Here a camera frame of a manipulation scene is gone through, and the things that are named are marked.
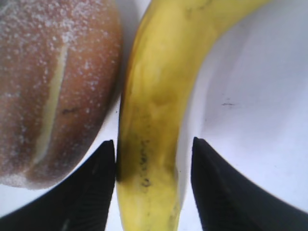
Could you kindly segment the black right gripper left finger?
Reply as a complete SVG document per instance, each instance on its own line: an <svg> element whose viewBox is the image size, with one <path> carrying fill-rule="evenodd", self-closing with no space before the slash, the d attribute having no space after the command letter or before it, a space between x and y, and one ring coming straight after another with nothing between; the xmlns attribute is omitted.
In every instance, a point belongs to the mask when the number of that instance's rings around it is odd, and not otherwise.
<svg viewBox="0 0 308 231"><path fill-rule="evenodd" d="M68 178L2 217L2 231L103 231L115 186L115 148L104 141Z"/></svg>

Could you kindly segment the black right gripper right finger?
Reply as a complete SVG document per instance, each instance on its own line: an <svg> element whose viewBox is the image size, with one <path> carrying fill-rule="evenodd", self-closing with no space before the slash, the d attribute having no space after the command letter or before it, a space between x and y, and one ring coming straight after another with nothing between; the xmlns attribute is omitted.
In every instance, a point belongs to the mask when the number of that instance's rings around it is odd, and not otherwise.
<svg viewBox="0 0 308 231"><path fill-rule="evenodd" d="M308 215L266 192L204 139L192 145L191 185L205 231L306 231Z"/></svg>

